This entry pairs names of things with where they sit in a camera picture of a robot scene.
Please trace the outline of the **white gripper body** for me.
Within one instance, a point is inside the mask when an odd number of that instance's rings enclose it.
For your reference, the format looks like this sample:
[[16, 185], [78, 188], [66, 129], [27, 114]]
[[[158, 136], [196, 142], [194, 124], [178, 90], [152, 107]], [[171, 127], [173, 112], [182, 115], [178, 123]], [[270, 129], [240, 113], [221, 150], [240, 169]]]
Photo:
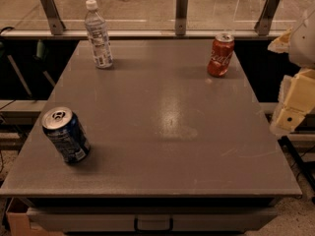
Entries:
[[289, 61], [304, 68], [315, 68], [315, 6], [306, 9], [296, 21], [289, 38]]

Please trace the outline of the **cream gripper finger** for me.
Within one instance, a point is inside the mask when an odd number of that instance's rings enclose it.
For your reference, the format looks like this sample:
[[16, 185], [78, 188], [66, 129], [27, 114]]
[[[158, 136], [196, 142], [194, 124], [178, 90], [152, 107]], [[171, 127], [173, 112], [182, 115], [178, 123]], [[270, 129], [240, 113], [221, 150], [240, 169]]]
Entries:
[[274, 39], [268, 46], [268, 50], [275, 53], [288, 53], [292, 28], [287, 29], [282, 35]]
[[303, 68], [293, 77], [285, 75], [270, 130], [274, 134], [291, 133], [314, 108], [315, 70]]

